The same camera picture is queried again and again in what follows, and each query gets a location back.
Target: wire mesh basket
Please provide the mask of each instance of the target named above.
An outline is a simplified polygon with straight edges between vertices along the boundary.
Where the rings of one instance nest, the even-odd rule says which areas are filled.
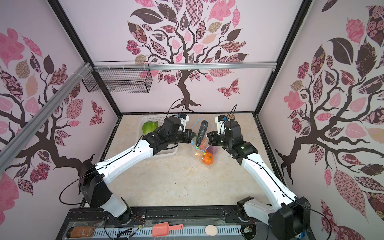
[[[149,93],[152,76],[148,62],[133,62],[136,64],[134,67],[132,65],[131,67],[96,66],[94,71],[83,78],[83,84],[90,93],[102,92],[102,88],[106,88],[111,93]]]

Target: orange pumpkin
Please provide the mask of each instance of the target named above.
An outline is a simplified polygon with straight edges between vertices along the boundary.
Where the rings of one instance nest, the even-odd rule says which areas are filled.
[[[212,153],[206,152],[202,158],[202,161],[205,165],[211,165],[215,160]]]

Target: pink butterfly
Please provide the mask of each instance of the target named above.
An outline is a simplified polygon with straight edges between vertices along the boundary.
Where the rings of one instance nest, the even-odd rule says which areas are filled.
[[[103,110],[101,107],[98,107],[93,100],[92,100],[92,108],[93,108],[93,111],[95,112],[95,115],[93,115],[93,117],[91,118],[89,125],[92,126],[92,125],[95,125],[96,123],[97,124],[103,123],[103,118],[101,117],[101,115],[105,110]]]
[[[229,88],[218,88],[217,90],[221,93],[224,93],[224,96],[226,96],[229,99],[229,96],[231,96],[232,93],[239,93],[238,80],[239,79],[234,80]]]

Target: perforated basket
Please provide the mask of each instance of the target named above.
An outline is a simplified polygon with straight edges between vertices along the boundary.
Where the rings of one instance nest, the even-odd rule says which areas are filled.
[[[166,114],[159,114],[159,115],[148,115],[144,116],[140,119],[139,121],[139,129],[137,130],[137,136],[136,140],[139,140],[139,137],[143,135],[143,124],[151,121],[151,122],[159,122],[159,127],[163,125],[164,119],[166,118]],[[173,156],[177,152],[177,147],[170,149],[170,150],[162,150],[158,152],[156,155],[153,155],[152,157],[168,157],[168,156]]]

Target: robotic arm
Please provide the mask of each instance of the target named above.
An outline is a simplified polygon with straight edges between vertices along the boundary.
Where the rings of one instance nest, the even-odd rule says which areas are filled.
[[[79,188],[90,207],[105,209],[122,224],[129,222],[130,207],[107,185],[136,163],[167,149],[169,144],[190,143],[195,133],[185,129],[188,120],[186,114],[168,117],[161,127],[145,135],[136,145],[106,161],[85,165],[81,171],[81,176],[85,177],[79,181]],[[254,177],[271,202],[270,206],[251,197],[243,199],[238,202],[239,217],[245,221],[254,217],[269,224],[279,240],[290,239],[305,231],[309,227],[310,213],[301,205],[310,207],[309,202],[304,197],[297,198],[280,182],[265,165],[256,148],[243,140],[237,121],[227,121],[224,115],[218,116],[215,121],[218,132],[207,133],[209,144],[222,146],[231,154]]]

